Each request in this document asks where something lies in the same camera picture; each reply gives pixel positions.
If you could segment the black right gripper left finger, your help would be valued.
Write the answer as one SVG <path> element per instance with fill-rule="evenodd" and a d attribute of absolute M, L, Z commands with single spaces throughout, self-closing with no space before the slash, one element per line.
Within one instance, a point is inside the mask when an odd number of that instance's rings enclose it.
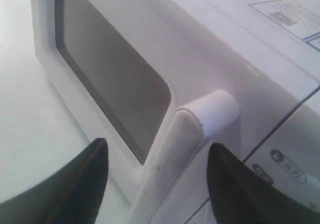
<path fill-rule="evenodd" d="M 94 224 L 109 174 L 109 151 L 96 138 L 56 173 L 1 203 L 2 224 Z"/>

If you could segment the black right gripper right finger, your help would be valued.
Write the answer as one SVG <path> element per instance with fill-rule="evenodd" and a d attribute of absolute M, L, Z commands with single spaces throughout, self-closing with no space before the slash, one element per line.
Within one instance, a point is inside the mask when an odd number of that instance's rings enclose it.
<path fill-rule="evenodd" d="M 224 145 L 208 153 L 207 186 L 219 224 L 318 224 L 320 215 L 273 188 Z"/>

